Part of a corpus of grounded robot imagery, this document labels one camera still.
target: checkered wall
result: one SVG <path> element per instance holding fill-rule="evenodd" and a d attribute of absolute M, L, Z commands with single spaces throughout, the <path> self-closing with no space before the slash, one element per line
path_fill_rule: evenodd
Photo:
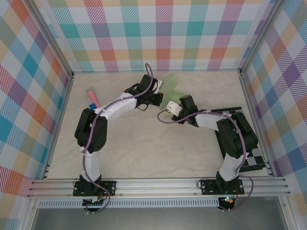
<path fill-rule="evenodd" d="M 119 71 L 143 70 L 146 62 L 156 70 L 237 69 L 257 35 L 254 21 L 270 11 L 259 14 L 261 6 L 273 1 L 36 2 L 76 71 Z"/>
<path fill-rule="evenodd" d="M 246 77 L 274 167 L 307 229 L 307 0 L 287 1 Z"/>
<path fill-rule="evenodd" d="M 47 153 L 69 78 L 22 0 L 0 0 L 0 229 L 22 205 Z"/>

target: cable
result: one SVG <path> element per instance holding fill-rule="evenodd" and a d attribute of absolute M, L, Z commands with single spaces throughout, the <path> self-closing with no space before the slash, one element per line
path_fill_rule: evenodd
<path fill-rule="evenodd" d="M 199 179 L 199 181 L 197 181 L 197 183 L 196 183 L 196 185 L 197 185 L 197 187 L 198 187 L 199 189 L 201 189 L 200 186 L 199 186 L 199 183 L 200 183 L 200 181 L 201 181 L 202 179 L 207 179 L 207 180 L 209 180 L 208 177 L 203 177 L 203 178 Z"/>
<path fill-rule="evenodd" d="M 79 180 L 79 179 L 74 179 L 73 182 L 72 182 L 72 186 L 73 186 L 74 188 L 76 188 L 75 182 L 76 182 L 77 180 Z"/>
<path fill-rule="evenodd" d="M 111 200 L 111 194 L 109 193 L 109 191 L 106 190 L 104 187 L 102 187 L 102 186 L 98 185 L 97 183 L 95 183 L 95 182 L 89 177 L 89 175 L 87 174 L 86 167 L 85 167 L 85 156 L 86 156 L 86 151 L 87 151 L 88 147 L 90 146 L 90 144 L 91 144 L 91 142 L 92 142 L 93 132 L 94 132 L 94 127 L 95 127 L 95 125 L 96 125 L 96 121 L 97 121 L 98 117 L 99 117 L 108 107 L 110 107 L 110 106 L 112 106 L 112 105 L 114 105 L 115 103 L 120 102 L 120 101 L 124 101 L 124 100 L 127 100 L 127 99 L 132 99 L 132 98 L 137 98 L 137 97 L 139 97 L 139 96 L 142 96 L 143 94 L 145 94 L 145 93 L 150 89 L 150 87 L 151 87 L 151 85 L 152 85 L 152 83 L 153 83 L 153 80 L 154 80 L 154 74 L 153 74 L 152 68 L 150 67 L 150 65 L 149 65 L 148 63 L 145 64 L 145 68 L 146 68 L 147 74 L 151 77 L 151 78 L 150 78 L 150 83 L 149 83 L 149 85 L 147 86 L 147 88 L 146 88 L 143 92 L 138 93 L 138 94 L 135 95 L 135 96 L 125 97 L 125 98 L 118 98 L 117 100 L 115 100 L 115 101 L 111 102 L 110 104 L 106 105 L 106 106 L 96 115 L 96 117 L 94 118 L 94 121 L 93 121 L 93 123 L 92 123 L 92 128 L 91 128 L 91 132 L 90 132 L 90 136 L 89 136 L 89 138 L 88 138 L 87 144 L 86 144 L 85 148 L 81 151 L 81 152 L 83 153 L 83 160 L 82 160 L 83 170 L 84 170 L 84 174 L 85 174 L 86 178 L 87 178 L 93 185 L 95 185 L 96 187 L 98 187 L 98 188 L 100 188 L 100 189 L 102 189 L 103 191 L 106 192 L 106 194 L 107 194 L 107 196 L 108 196 L 108 201 L 107 201 L 107 203 L 106 203 L 103 207 L 101 207 L 100 209 L 98 209 L 96 212 L 90 212 L 90 211 L 87 209 L 87 207 L 88 207 L 88 205 L 89 205 L 89 204 L 88 204 L 87 206 L 85 206 L 85 210 L 86 210 L 87 214 L 89 214 L 89 213 L 90 213 L 90 214 L 96 214 L 96 213 L 99 213 L 99 212 L 103 211 L 103 210 L 109 205 L 110 200 Z"/>
<path fill-rule="evenodd" d="M 148 108 L 148 104 L 146 105 L 145 109 L 141 109 L 140 107 L 136 107 L 137 109 L 141 110 L 141 111 L 146 111 L 146 109 Z"/>
<path fill-rule="evenodd" d="M 241 133 L 241 130 L 239 129 L 238 125 L 236 124 L 236 122 L 228 115 L 226 114 L 220 114 L 220 113 L 214 113 L 214 112 L 209 112 L 209 111 L 204 111 L 204 112 L 196 112 L 196 113 L 193 113 L 193 114 L 190 114 L 182 119 L 179 119 L 177 121 L 164 121 L 164 120 L 161 120 L 160 118 L 160 115 L 164 112 L 168 112 L 167 109 L 164 109 L 162 111 L 160 111 L 158 114 L 157 114 L 157 118 L 160 122 L 164 123 L 164 124 L 175 124 L 175 123 L 179 123 L 181 121 L 184 121 L 186 120 L 187 118 L 191 117 L 191 116 L 195 116 L 195 115 L 201 115 L 201 114 L 208 114 L 208 115 L 215 115 L 215 116 L 222 116 L 222 117 L 226 117 L 228 118 L 231 123 L 235 126 L 238 134 L 239 134 L 239 137 L 240 137 L 240 141 L 241 141 L 241 144 L 242 144 L 242 148 L 243 148 L 243 160 L 242 162 L 239 164 L 239 166 L 236 168 L 235 172 L 238 173 L 239 169 L 241 168 L 241 166 L 244 164 L 245 162 L 245 159 L 246 159 L 246 147 L 245 147 L 245 142 L 244 142 L 244 139 L 243 139 L 243 136 L 242 136 L 242 133 Z M 253 179 L 250 177 L 250 176 L 244 176 L 244 175 L 241 175 L 239 174 L 239 177 L 245 177 L 245 178 L 248 178 L 250 179 L 251 181 L 251 189 L 250 189 L 250 192 L 248 194 L 248 196 L 246 197 L 246 199 L 241 203 L 239 204 L 237 207 L 233 208 L 232 210 L 237 210 L 239 207 L 241 207 L 243 204 L 245 204 L 245 202 L 249 199 L 249 197 L 251 196 L 252 192 L 253 192 L 253 189 L 254 189 L 254 181 Z"/>

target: plywood surface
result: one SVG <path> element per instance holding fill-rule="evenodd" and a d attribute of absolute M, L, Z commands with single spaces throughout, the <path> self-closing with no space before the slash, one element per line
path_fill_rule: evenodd
<path fill-rule="evenodd" d="M 164 80 L 168 72 L 154 72 Z M 74 132 L 81 112 L 91 104 L 84 92 L 93 85 L 101 105 L 119 97 L 140 82 L 142 72 L 77 74 L 61 126 L 49 179 L 78 178 L 82 155 Z M 176 72 L 177 89 L 191 94 L 199 109 L 241 106 L 251 124 L 241 85 L 234 71 Z M 159 108 L 135 109 L 108 127 L 107 142 L 100 155 L 103 178 L 204 177 L 215 176 L 223 164 L 214 131 L 188 124 L 166 125 L 156 118 Z M 170 115 L 163 115 L 170 120 Z M 266 176 L 265 170 L 248 172 Z"/>

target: green object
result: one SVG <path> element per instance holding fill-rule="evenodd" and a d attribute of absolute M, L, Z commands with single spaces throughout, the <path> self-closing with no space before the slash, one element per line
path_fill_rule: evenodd
<path fill-rule="evenodd" d="M 160 109 L 166 109 L 167 103 L 173 101 L 177 104 L 180 104 L 180 97 L 187 95 L 187 93 L 175 90 L 177 86 L 177 79 L 175 78 L 174 73 L 170 73 L 166 80 L 163 82 L 162 88 L 159 90 L 160 93 L 163 93 L 163 99 L 160 104 Z"/>

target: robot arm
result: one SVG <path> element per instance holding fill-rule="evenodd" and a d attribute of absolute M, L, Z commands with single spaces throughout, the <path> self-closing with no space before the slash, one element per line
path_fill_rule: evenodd
<path fill-rule="evenodd" d="M 180 104 L 181 106 L 174 102 L 169 102 L 167 105 L 168 111 L 174 114 L 172 118 L 174 121 L 178 121 L 193 113 L 205 112 L 205 110 L 198 110 L 190 95 L 181 97 Z M 231 118 L 235 120 L 241 131 L 246 146 L 246 155 L 248 155 L 249 152 L 257 147 L 258 139 L 242 113 L 237 112 L 231 114 Z M 216 174 L 215 185 L 218 187 L 220 193 L 223 194 L 233 190 L 234 184 L 238 179 L 236 168 L 243 160 L 243 148 L 232 122 L 225 117 L 210 114 L 191 116 L 179 123 L 183 124 L 185 121 L 195 127 L 206 127 L 218 131 L 226 155 L 222 167 Z"/>
<path fill-rule="evenodd" d="M 140 83 L 134 84 L 130 88 L 126 89 L 124 93 L 119 97 L 119 99 L 135 96 L 143 92 L 150 84 L 150 80 L 150 76 L 144 75 Z M 109 106 L 107 109 L 101 107 L 95 110 L 91 110 L 89 108 L 83 110 L 77 129 L 75 131 L 75 137 L 78 140 L 78 145 L 81 147 L 81 150 L 84 150 L 89 140 L 94 118 L 103 110 L 96 121 L 92 135 L 92 141 L 89 145 L 89 148 L 85 152 L 85 167 L 87 174 L 93 181 L 100 181 L 101 179 L 98 152 L 106 143 L 107 126 L 122 116 L 124 113 L 139 107 L 141 104 L 152 104 L 159 106 L 163 97 L 163 94 L 158 92 L 161 83 L 161 81 L 158 81 L 154 78 L 149 91 L 142 96 L 120 100 L 117 103 Z M 81 174 L 80 181 L 89 182 L 84 173 L 85 172 Z"/>

